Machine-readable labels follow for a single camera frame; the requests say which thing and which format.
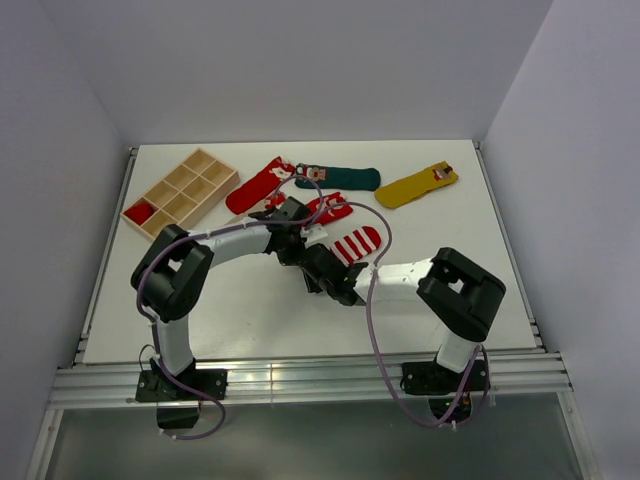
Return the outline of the red white striped sock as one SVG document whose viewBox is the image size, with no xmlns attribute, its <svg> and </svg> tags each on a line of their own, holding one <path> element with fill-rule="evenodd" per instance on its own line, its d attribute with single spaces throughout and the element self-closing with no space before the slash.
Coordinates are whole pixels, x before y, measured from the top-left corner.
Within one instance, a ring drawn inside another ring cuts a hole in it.
<svg viewBox="0 0 640 480">
<path fill-rule="evenodd" d="M 344 265 L 351 266 L 377 252 L 381 246 L 379 232 L 372 226 L 362 226 L 336 240 L 329 250 Z"/>
</svg>

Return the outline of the wooden compartment tray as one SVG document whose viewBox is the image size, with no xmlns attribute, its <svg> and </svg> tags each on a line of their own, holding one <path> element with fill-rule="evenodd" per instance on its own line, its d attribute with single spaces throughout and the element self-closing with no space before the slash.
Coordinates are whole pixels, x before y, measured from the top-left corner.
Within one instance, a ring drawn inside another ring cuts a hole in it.
<svg viewBox="0 0 640 480">
<path fill-rule="evenodd" d="M 163 228 L 171 224 L 189 230 L 239 184 L 240 175 L 235 168 L 198 148 L 144 195 L 125 207 L 121 218 L 149 240 L 155 239 Z M 124 211 L 141 201 L 151 204 L 155 213 L 138 226 L 124 216 Z"/>
</svg>

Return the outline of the red sock with santa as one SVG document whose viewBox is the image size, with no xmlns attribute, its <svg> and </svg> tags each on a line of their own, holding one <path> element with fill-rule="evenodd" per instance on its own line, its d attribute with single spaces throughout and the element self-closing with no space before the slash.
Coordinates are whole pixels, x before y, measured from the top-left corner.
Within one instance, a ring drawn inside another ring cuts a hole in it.
<svg viewBox="0 0 640 480">
<path fill-rule="evenodd" d="M 124 211 L 124 216 L 138 226 L 142 226 L 155 213 L 154 207 L 146 201 L 132 205 Z"/>
</svg>

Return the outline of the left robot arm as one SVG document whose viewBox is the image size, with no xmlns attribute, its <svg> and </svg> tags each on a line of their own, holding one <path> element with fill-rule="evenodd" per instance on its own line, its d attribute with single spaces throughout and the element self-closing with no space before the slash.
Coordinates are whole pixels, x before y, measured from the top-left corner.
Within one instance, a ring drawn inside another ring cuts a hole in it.
<svg viewBox="0 0 640 480">
<path fill-rule="evenodd" d="M 311 209 L 289 197 L 277 208 L 210 232 L 190 233 L 171 224 L 157 236 L 135 268 L 131 285 L 138 312 L 151 324 L 159 388 L 170 398 L 183 399 L 197 390 L 188 317 L 209 271 L 248 255 L 302 252 L 301 229 L 310 220 Z"/>
</svg>

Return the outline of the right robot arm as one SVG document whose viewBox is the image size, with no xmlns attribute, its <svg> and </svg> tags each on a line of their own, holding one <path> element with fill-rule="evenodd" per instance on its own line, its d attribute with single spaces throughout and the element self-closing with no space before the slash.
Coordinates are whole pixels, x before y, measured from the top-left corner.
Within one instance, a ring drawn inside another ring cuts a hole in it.
<svg viewBox="0 0 640 480">
<path fill-rule="evenodd" d="M 432 368 L 435 383 L 446 390 L 466 379 L 467 365 L 488 337 L 506 294 L 499 278 L 451 247 L 417 262 L 347 266 L 327 247 L 313 245 L 297 266 L 310 292 L 325 292 L 343 306 L 363 306 L 369 324 L 376 302 L 424 303 L 446 327 Z"/>
</svg>

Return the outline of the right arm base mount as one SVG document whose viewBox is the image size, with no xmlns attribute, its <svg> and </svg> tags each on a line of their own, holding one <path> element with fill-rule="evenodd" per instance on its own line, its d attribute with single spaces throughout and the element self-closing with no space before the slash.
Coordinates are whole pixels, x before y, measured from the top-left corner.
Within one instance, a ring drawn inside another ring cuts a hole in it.
<svg viewBox="0 0 640 480">
<path fill-rule="evenodd" d="M 426 396 L 431 415 L 440 420 L 453 404 L 453 398 L 463 378 L 438 365 L 435 361 L 405 362 L 401 365 L 400 389 L 410 396 Z M 488 364 L 475 360 L 463 393 L 446 424 L 460 424 L 479 414 L 487 405 L 490 391 Z"/>
</svg>

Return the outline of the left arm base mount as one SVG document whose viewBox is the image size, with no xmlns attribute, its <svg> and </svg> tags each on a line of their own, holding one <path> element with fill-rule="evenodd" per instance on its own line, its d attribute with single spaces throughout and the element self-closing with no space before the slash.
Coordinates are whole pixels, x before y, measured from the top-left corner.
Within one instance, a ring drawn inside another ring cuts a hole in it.
<svg viewBox="0 0 640 480">
<path fill-rule="evenodd" d="M 203 402 L 225 398 L 228 372 L 225 369 L 198 369 L 190 366 L 176 380 L 184 389 L 171 381 L 160 367 L 151 363 L 138 378 L 135 401 L 157 404 L 156 423 L 160 429 L 181 433 L 193 428 L 200 417 Z"/>
</svg>

